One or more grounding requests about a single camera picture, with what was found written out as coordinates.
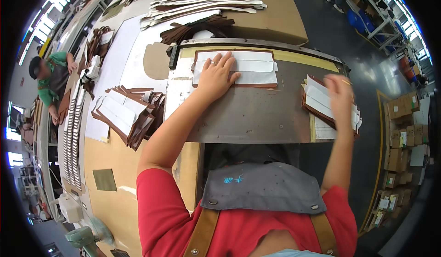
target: brown apron strap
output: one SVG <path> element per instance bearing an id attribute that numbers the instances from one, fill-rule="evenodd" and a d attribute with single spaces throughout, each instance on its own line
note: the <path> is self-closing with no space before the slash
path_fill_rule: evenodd
<path id="1" fill-rule="evenodd" d="M 190 242 L 187 249 L 185 249 L 184 257 L 205 257 L 207 255 L 218 218 L 219 210 L 202 209 L 195 229 L 191 234 Z"/>
<path id="2" fill-rule="evenodd" d="M 309 216 L 317 234 L 318 243 L 322 249 L 322 254 L 329 254 L 338 256 L 337 244 L 335 241 L 334 232 L 329 224 L 328 218 L 324 213 Z"/>
<path id="3" fill-rule="evenodd" d="M 47 62 L 51 63 L 51 65 L 54 67 L 56 66 L 56 63 L 50 58 L 47 58 Z"/>
<path id="4" fill-rule="evenodd" d="M 195 229 L 191 234 L 190 242 L 184 252 L 184 257 L 205 257 L 218 223 L 219 210 L 203 208 Z M 322 254 L 338 256 L 334 232 L 324 213 L 310 215 L 312 225 L 322 249 Z"/>

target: concrete floor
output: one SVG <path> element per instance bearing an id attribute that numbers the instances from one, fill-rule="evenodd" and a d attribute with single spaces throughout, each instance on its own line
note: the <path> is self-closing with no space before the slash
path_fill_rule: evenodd
<path id="1" fill-rule="evenodd" d="M 356 140 L 352 160 L 349 205 L 360 228 L 376 187 L 378 167 L 383 166 L 385 144 L 381 146 L 381 102 L 411 91 L 411 87 L 398 67 L 369 41 L 356 33 L 346 15 L 336 11 L 325 0 L 294 0 L 302 17 L 309 42 L 305 47 L 318 49 L 336 56 L 348 64 L 356 103 L 360 108 L 363 125 Z M 300 146 L 300 169 L 321 183 L 331 143 L 303 144 Z"/>

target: green shirt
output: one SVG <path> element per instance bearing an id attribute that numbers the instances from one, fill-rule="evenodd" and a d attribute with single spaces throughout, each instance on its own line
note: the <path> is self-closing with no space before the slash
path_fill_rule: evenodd
<path id="1" fill-rule="evenodd" d="M 51 59 L 60 66 L 67 67 L 68 64 L 66 61 L 66 56 L 67 56 L 67 52 L 62 51 L 59 53 L 53 53 L 49 55 L 48 59 Z M 47 62 L 46 64 L 51 69 L 51 73 L 52 73 L 54 71 L 54 66 L 49 62 Z M 41 101 L 43 101 L 46 107 L 49 107 L 52 104 L 54 98 L 58 100 L 58 95 L 54 91 L 48 88 L 50 78 L 51 77 L 48 77 L 44 80 L 38 81 L 38 87 L 42 88 L 42 89 L 38 89 L 38 95 L 40 96 Z"/>

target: brown leather apron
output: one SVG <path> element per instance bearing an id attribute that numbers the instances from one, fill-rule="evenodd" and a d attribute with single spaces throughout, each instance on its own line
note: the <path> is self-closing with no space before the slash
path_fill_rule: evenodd
<path id="1" fill-rule="evenodd" d="M 69 79 L 69 71 L 67 67 L 62 65 L 58 65 L 51 59 L 47 59 L 47 61 L 54 66 L 54 70 L 49 78 L 49 84 L 44 87 L 38 87 L 38 89 L 50 89 L 58 96 L 58 101 L 53 101 L 55 107 L 58 110 L 59 104 L 64 96 L 64 91 L 66 90 L 66 84 Z"/>

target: white sneaker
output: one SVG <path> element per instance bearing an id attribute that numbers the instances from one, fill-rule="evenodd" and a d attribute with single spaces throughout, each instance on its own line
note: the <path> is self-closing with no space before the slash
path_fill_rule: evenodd
<path id="1" fill-rule="evenodd" d="M 338 10 L 340 13 L 345 13 L 341 8 L 339 8 L 336 4 L 333 6 L 336 10 Z"/>

